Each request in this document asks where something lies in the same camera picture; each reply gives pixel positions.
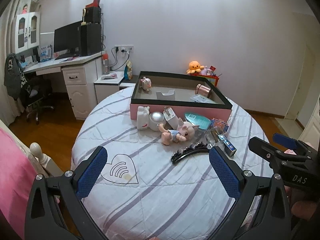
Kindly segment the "person's right hand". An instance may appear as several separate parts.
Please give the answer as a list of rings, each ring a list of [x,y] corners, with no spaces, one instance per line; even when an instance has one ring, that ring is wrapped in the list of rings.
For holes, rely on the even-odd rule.
[[[291,214],[314,223],[318,220],[319,199],[311,193],[285,186]]]

